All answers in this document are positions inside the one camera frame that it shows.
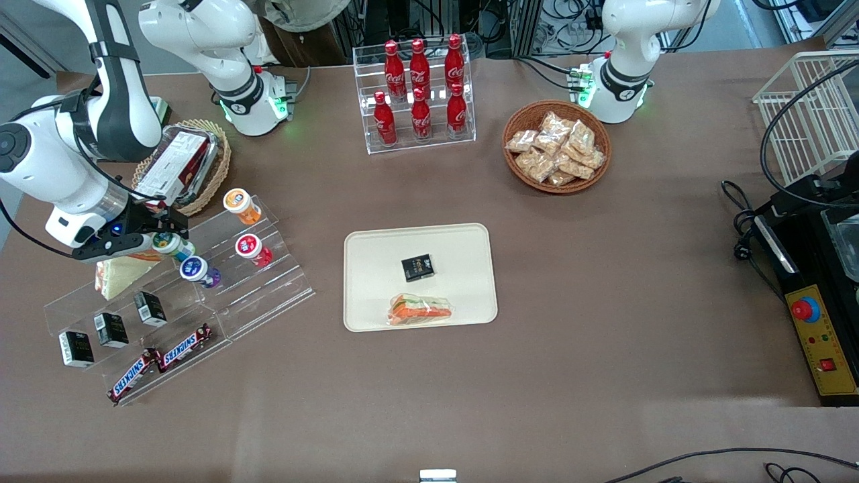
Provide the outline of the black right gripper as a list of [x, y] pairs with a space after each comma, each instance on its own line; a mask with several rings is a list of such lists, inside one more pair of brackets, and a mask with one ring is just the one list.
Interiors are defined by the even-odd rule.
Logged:
[[97, 262], [138, 252], [154, 252], [154, 233], [187, 233], [188, 217], [178, 210], [154, 212], [130, 201], [116, 217], [93, 212], [72, 217], [72, 257]]

